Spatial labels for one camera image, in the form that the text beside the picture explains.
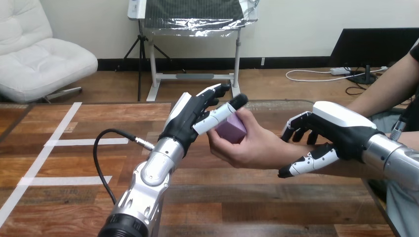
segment robotic arm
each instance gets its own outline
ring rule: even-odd
[[[397,124],[393,134],[399,134]],[[294,134],[293,141],[298,142],[308,130],[311,133],[307,144],[315,144],[321,135],[333,145],[321,145],[280,169],[280,178],[312,172],[338,159],[356,159],[406,188],[419,190],[419,153],[397,142],[397,135],[392,136],[393,140],[388,138],[367,118],[335,103],[320,101],[314,104],[313,112],[291,118],[281,138],[287,142]]]
[[[147,160],[139,164],[132,181],[115,204],[99,237],[149,237],[162,210],[163,196],[170,185],[173,172],[185,157],[189,146],[201,135],[215,127],[248,102],[240,94],[231,101],[206,112],[218,104],[230,85],[217,84],[197,96],[183,93],[172,109],[157,144],[136,138],[135,142],[150,150]]]

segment wooden table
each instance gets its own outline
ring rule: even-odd
[[[0,141],[0,236],[95,237],[113,205],[98,181],[87,139],[113,127],[155,143],[172,106],[30,106]],[[259,123],[276,134],[289,118],[311,107],[304,101],[248,104]],[[111,176],[115,196],[127,189],[134,167],[147,154],[135,143],[99,146],[99,162]],[[159,236],[394,234],[360,179],[316,174],[280,179],[276,170],[235,169],[212,156],[207,136],[200,136],[173,175]]]

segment black baseboard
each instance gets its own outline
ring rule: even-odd
[[[272,57],[241,58],[240,69],[281,69],[281,68],[322,68],[327,67],[330,57]],[[98,71],[138,71],[138,58],[98,59]],[[185,70],[231,70],[234,69],[234,58],[174,58],[171,61],[165,58],[156,59],[159,71]],[[143,71],[150,71],[150,60],[142,64]]]

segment black monitor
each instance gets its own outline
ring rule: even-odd
[[[364,67],[369,77],[370,67],[391,66],[404,57],[418,39],[419,28],[343,29],[329,66]]]

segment monitor stand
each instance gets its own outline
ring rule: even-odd
[[[371,71],[371,67],[369,65],[366,65],[365,74],[362,74],[359,76],[353,76],[347,79],[357,84],[370,85],[377,80],[377,77],[374,74],[371,74],[370,71]]]

